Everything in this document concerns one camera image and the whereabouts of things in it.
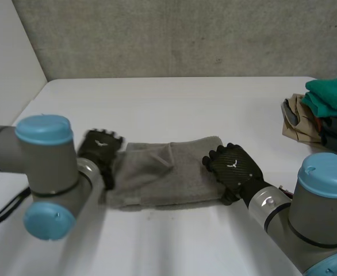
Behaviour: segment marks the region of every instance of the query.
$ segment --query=white tabletop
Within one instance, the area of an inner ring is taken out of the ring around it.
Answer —
[[[22,112],[70,119],[75,144],[106,128],[127,142],[168,143],[217,135],[238,143],[265,180],[293,190],[312,150],[282,136],[280,104],[304,93],[307,77],[54,80]],[[27,186],[0,174],[0,207]],[[31,199],[0,225],[0,275],[300,275],[242,201],[180,210],[109,210],[96,190],[72,233],[40,241],[22,226]]]

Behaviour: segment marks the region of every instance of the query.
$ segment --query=folded towel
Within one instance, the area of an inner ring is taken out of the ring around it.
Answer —
[[[316,117],[337,116],[337,79],[312,80],[305,87],[310,92],[306,93],[302,102]]]
[[[114,165],[115,189],[107,193],[113,208],[160,206],[215,200],[224,187],[202,165],[220,138],[169,144],[129,143]]]

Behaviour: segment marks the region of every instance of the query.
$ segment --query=concrete wall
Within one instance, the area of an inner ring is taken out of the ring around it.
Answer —
[[[336,0],[13,0],[49,80],[337,76]]]
[[[11,124],[45,84],[11,0],[0,0],[0,125]]]

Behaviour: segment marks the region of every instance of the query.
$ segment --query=carbon fiber robotic hand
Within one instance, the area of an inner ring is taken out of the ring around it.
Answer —
[[[218,182],[226,190],[221,198],[224,205],[230,205],[240,199],[240,190],[251,179],[263,180],[263,174],[249,154],[239,145],[219,145],[217,151],[210,151],[202,163],[214,173]]]

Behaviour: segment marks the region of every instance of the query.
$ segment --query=beige cloth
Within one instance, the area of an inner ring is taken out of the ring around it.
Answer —
[[[313,113],[309,107],[301,102],[303,97],[304,95],[293,94],[292,97],[288,99],[290,109],[298,117],[299,123],[296,126],[293,126],[289,122],[287,116],[284,116],[282,134],[302,143],[320,146],[321,140]]]

